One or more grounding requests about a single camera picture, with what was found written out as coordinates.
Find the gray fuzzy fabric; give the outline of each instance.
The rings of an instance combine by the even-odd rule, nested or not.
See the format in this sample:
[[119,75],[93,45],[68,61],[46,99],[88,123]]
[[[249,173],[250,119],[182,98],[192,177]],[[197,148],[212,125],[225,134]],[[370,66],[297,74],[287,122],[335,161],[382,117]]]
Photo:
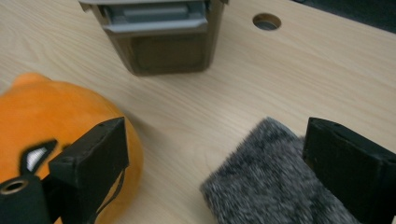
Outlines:
[[304,139],[265,119],[201,186],[219,224],[359,223],[304,163]]

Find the screw hole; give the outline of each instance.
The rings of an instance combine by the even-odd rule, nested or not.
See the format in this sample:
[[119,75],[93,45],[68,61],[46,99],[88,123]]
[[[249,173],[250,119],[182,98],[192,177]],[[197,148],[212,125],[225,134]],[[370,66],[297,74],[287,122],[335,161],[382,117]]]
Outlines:
[[24,189],[27,186],[28,182],[29,181],[27,180],[16,180],[14,182],[5,185],[2,189],[0,189],[0,193],[4,195],[16,193]]
[[253,17],[253,24],[261,30],[272,31],[278,29],[282,22],[273,14],[261,13]]

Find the brown container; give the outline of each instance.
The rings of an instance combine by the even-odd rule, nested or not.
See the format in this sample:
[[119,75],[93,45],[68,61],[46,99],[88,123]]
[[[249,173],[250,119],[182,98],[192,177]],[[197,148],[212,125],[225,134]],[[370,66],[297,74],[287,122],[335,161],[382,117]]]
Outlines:
[[228,0],[79,0],[135,75],[205,70]]

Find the wooden table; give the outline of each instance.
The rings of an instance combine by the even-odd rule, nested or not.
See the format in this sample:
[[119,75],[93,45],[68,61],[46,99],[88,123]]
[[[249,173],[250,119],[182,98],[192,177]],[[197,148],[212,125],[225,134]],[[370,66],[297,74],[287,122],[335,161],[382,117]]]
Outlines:
[[[280,29],[252,18],[269,12]],[[77,0],[0,3],[0,92],[37,71],[103,94],[145,149],[141,190],[118,223],[215,223],[200,184],[262,119],[304,134],[330,119],[396,151],[396,35],[289,0],[234,0],[203,73],[136,77]]]

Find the orange stuffed animal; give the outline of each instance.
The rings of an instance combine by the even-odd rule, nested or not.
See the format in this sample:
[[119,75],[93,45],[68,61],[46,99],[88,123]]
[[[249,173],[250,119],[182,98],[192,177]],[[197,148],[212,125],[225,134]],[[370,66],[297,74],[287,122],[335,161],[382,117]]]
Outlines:
[[[36,172],[42,179],[49,174],[48,161],[63,147],[71,145],[96,124],[118,117],[124,115],[93,91],[35,73],[20,75],[0,96],[0,183],[19,175],[20,156],[26,148],[57,140],[56,148]],[[142,173],[142,148],[127,119],[125,128],[130,166],[125,172],[122,191],[101,213],[97,219],[100,223],[110,223],[130,204]]]

